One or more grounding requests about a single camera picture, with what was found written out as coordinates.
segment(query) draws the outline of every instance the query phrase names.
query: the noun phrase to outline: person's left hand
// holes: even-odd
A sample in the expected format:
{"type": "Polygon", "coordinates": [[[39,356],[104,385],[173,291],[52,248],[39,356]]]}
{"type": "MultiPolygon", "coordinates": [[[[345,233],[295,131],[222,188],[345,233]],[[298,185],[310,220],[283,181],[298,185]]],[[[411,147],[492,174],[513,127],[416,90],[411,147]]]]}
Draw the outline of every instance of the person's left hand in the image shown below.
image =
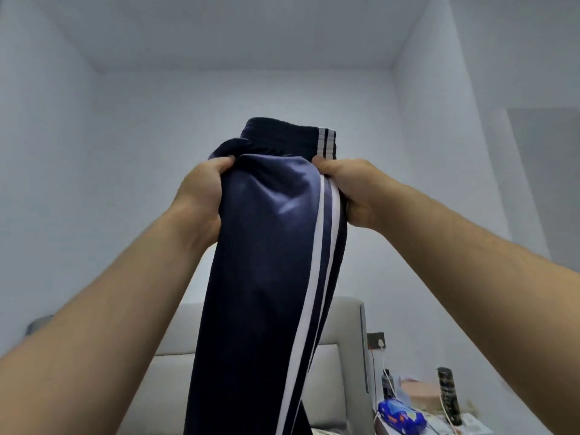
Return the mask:
{"type": "Polygon", "coordinates": [[[216,157],[200,163],[185,176],[172,206],[191,214],[195,232],[206,247],[218,240],[221,226],[221,174],[234,164],[234,156],[216,157]]]}

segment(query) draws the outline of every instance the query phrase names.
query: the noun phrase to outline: forearm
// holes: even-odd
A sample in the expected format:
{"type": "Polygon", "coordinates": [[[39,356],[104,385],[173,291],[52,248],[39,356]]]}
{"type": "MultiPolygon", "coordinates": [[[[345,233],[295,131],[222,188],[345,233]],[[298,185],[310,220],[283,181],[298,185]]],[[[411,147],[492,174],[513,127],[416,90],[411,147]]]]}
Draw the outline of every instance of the forearm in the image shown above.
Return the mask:
{"type": "Polygon", "coordinates": [[[115,433],[207,248],[174,206],[0,360],[0,432],[115,433]]]}
{"type": "Polygon", "coordinates": [[[571,430],[561,416],[580,406],[580,275],[412,188],[385,180],[381,192],[378,230],[544,424],[571,430]]]}

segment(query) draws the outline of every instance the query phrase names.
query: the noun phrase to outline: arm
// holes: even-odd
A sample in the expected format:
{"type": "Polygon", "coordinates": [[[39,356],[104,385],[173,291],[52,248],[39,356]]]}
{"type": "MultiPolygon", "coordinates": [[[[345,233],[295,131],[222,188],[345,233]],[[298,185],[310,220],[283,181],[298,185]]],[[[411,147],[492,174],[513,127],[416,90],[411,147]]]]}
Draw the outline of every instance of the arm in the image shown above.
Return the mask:
{"type": "Polygon", "coordinates": [[[365,160],[313,162],[556,435],[580,408],[580,275],[504,241],[365,160]]]}
{"type": "Polygon", "coordinates": [[[35,335],[0,359],[0,433],[114,434],[199,259],[218,237],[220,174],[201,163],[171,207],[35,335]]]}

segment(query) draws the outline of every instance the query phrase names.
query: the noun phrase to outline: track pants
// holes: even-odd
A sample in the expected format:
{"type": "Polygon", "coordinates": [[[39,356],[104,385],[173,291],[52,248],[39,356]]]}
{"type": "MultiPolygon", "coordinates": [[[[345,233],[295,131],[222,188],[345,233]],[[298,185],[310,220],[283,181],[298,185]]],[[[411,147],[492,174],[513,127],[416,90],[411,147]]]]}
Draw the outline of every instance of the track pants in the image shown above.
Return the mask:
{"type": "Polygon", "coordinates": [[[319,174],[335,133],[250,119],[222,176],[221,231],[190,384],[186,435],[311,435],[301,394],[346,243],[344,204],[319,174]]]}

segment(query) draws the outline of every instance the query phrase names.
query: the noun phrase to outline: dark bottle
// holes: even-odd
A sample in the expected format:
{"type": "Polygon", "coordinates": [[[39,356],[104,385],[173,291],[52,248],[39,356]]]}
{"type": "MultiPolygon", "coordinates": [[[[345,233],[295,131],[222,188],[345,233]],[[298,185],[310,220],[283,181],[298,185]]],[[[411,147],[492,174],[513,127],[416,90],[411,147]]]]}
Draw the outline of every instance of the dark bottle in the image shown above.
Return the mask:
{"type": "Polygon", "coordinates": [[[447,416],[454,426],[461,426],[461,411],[457,401],[457,392],[455,391],[455,382],[453,373],[449,368],[440,367],[437,369],[439,376],[439,387],[441,388],[441,401],[447,412],[447,416]]]}
{"type": "Polygon", "coordinates": [[[388,400],[389,398],[395,398],[395,391],[393,391],[392,387],[392,385],[394,385],[393,377],[386,368],[383,369],[381,382],[383,383],[383,396],[385,400],[388,400]]]}

